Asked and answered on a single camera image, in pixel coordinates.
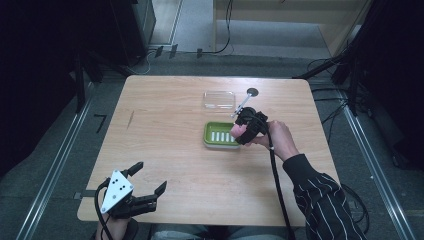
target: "robotic hand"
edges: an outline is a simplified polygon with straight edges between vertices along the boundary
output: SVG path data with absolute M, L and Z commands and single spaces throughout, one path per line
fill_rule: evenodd
M 114 170 L 112 176 L 100 184 L 96 190 L 94 197 L 96 213 L 109 239 L 112 239 L 112 237 L 103 220 L 102 214 L 109 213 L 113 218 L 127 219 L 143 213 L 154 212 L 156 211 L 157 199 L 165 192 L 166 181 L 152 195 L 142 197 L 132 196 L 134 186 L 127 180 L 127 177 L 128 175 L 133 176 L 142 168 L 143 162 L 138 162 L 127 170 Z M 100 209 L 98 196 L 100 190 L 105 187 L 107 187 L 107 190 Z

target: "striped sleeve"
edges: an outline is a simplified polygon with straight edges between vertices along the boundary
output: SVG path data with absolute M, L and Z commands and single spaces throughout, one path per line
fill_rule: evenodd
M 293 181 L 297 205 L 305 215 L 308 239 L 366 239 L 334 179 L 313 169 L 304 154 L 286 160 L 283 168 Z

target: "green tray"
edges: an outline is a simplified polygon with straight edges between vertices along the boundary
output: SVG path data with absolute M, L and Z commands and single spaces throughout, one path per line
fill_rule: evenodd
M 236 149 L 240 145 L 230 135 L 230 130 L 234 123 L 208 122 L 205 125 L 203 142 L 211 148 L 230 148 Z

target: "wrist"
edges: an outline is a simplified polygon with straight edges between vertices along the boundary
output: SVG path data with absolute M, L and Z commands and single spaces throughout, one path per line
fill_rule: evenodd
M 299 155 L 300 153 L 297 148 L 289 148 L 285 149 L 284 151 L 276 152 L 275 154 L 284 162 L 289 158 Z

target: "transparent lid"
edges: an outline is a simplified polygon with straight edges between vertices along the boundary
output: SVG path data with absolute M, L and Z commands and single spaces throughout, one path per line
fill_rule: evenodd
M 236 97 L 229 91 L 206 91 L 203 95 L 203 106 L 211 110 L 234 110 Z

